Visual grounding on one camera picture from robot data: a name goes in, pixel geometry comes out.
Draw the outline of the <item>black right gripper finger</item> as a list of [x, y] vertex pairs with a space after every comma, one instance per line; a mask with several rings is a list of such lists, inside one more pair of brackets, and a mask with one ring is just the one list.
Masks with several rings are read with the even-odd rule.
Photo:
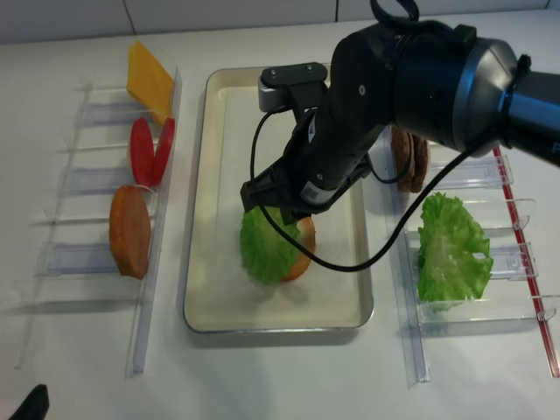
[[281, 205], [279, 209], [284, 224], [297, 223], [315, 213], [315, 209], [305, 203], [289, 203]]

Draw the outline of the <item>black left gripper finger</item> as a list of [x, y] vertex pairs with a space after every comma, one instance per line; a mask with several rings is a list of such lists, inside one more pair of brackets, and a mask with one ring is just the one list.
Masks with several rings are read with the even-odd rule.
[[243, 210], [248, 213], [259, 206], [274, 205], [274, 181], [271, 177], [258, 177], [241, 186]]

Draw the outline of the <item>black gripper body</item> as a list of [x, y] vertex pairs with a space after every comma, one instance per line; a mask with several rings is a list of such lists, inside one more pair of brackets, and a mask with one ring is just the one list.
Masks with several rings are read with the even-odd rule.
[[274, 181], [274, 205], [305, 203], [328, 210], [369, 172], [367, 154], [391, 122], [387, 82], [334, 82], [316, 108], [296, 117], [283, 155], [258, 177]]

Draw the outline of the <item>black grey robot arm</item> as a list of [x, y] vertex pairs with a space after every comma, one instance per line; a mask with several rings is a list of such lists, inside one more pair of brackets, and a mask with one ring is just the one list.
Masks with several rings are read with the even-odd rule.
[[279, 208], [287, 221], [326, 211], [366, 177], [368, 151], [390, 125], [474, 156], [504, 144], [559, 161], [558, 76], [471, 26], [369, 26], [338, 43], [330, 66], [265, 69], [259, 102], [292, 111], [297, 124], [241, 200], [246, 210]]

